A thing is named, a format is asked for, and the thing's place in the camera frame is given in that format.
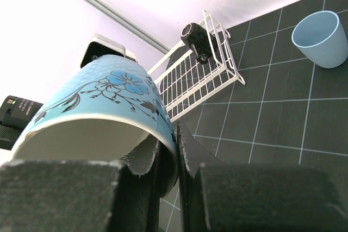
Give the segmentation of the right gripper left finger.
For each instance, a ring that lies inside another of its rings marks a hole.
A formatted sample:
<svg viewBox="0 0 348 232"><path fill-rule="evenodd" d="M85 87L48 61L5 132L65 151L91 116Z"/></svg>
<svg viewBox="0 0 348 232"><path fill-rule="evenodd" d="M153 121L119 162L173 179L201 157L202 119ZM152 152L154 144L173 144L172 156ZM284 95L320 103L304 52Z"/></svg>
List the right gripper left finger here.
<svg viewBox="0 0 348 232"><path fill-rule="evenodd" d="M12 160L1 167L1 231L157 231L160 142L122 160Z"/></svg>

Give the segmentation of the black ceramic mug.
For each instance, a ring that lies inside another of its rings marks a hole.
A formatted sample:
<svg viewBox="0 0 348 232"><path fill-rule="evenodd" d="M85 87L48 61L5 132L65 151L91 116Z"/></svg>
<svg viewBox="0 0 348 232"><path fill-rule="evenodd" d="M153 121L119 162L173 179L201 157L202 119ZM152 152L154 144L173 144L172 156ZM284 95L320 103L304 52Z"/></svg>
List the black ceramic mug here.
<svg viewBox="0 0 348 232"><path fill-rule="evenodd" d="M197 23L188 23L182 29L181 40L196 54L196 60L202 65L205 65L218 49L216 37L208 34L206 29Z"/></svg>

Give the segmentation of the blue floral mug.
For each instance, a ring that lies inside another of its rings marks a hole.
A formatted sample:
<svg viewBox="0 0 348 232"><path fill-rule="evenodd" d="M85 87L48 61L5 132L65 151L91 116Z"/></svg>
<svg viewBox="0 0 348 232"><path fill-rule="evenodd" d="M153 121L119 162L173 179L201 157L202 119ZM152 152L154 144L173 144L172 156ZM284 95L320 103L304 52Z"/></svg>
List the blue floral mug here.
<svg viewBox="0 0 348 232"><path fill-rule="evenodd" d="M177 178L175 132L146 70L118 55L81 68L34 115L13 147L12 159L129 159L146 138L165 148L162 196Z"/></svg>

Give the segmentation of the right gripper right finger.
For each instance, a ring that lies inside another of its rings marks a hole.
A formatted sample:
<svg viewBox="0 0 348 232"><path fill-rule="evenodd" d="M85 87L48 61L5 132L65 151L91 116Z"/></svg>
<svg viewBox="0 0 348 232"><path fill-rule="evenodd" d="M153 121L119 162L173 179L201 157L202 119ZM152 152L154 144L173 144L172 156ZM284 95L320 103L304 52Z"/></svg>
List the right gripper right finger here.
<svg viewBox="0 0 348 232"><path fill-rule="evenodd" d="M321 170L226 164L177 124L183 231L347 231L347 208Z"/></svg>

